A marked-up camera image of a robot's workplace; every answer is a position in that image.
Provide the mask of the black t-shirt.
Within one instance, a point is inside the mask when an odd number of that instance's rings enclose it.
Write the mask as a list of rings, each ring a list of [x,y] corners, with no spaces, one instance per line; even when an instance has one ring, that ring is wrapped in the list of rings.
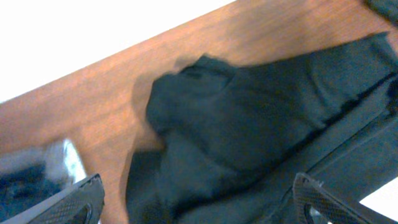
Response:
[[[163,151],[134,153],[130,223],[295,223],[299,172],[359,201],[397,177],[397,54],[378,33],[236,67],[200,57],[152,84]]]

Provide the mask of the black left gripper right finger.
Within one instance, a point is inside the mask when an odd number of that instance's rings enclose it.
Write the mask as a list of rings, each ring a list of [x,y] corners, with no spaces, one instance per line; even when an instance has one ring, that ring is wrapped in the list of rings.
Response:
[[[298,173],[293,184],[297,222],[304,224],[397,224],[364,205],[324,189],[306,173]]]

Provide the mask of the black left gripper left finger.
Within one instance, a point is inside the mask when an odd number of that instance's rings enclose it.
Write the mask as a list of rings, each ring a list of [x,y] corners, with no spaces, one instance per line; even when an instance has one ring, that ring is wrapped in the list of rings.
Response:
[[[33,207],[4,220],[13,224],[97,224],[104,207],[104,187],[93,174]]]

